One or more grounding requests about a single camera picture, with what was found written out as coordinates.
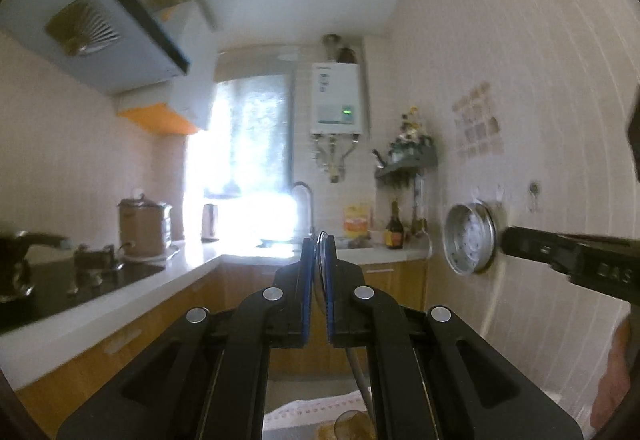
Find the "water heater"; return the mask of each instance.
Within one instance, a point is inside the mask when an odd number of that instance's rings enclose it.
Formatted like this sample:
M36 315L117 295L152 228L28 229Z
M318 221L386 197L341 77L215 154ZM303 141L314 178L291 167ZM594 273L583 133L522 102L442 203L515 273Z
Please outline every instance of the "water heater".
M362 134L364 104L358 65L320 62L312 66L311 133Z

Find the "skin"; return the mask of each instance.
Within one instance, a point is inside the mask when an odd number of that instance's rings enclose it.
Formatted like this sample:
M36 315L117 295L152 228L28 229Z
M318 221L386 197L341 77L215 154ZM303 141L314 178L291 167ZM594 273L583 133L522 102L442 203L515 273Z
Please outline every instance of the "skin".
M607 370L598 384L598 394L591 408L591 426L601 429L612 417L631 387L626 365L626 345L631 337L629 318L626 317L613 334Z

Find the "gray shelf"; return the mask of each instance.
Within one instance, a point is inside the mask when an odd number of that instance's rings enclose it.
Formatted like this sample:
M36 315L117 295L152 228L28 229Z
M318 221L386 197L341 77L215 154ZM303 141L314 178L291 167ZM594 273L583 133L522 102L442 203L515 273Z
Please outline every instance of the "gray shelf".
M376 171L376 178L381 180L399 171L412 171L415 169L430 169L438 166L436 148L431 145L417 155L407 156L400 161L390 164Z

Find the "white countertop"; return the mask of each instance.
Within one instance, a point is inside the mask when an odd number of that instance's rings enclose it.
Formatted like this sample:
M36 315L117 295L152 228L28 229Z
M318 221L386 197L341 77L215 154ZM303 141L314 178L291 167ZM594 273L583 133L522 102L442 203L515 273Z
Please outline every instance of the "white countertop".
M178 252L162 272L93 299L76 308L0 336L0 367L19 390L114 334L141 315L204 277L221 263L284 266L299 260L292 248L252 248L222 242L178 242ZM359 248L338 250L354 264L424 259L420 250Z

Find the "range hood fan grille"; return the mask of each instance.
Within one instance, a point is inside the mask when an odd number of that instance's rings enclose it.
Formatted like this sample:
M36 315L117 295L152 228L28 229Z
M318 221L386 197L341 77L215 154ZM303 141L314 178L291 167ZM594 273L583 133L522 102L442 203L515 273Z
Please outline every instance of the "range hood fan grille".
M50 19L45 29L69 57L95 54L120 39L120 34L89 0L68 4Z

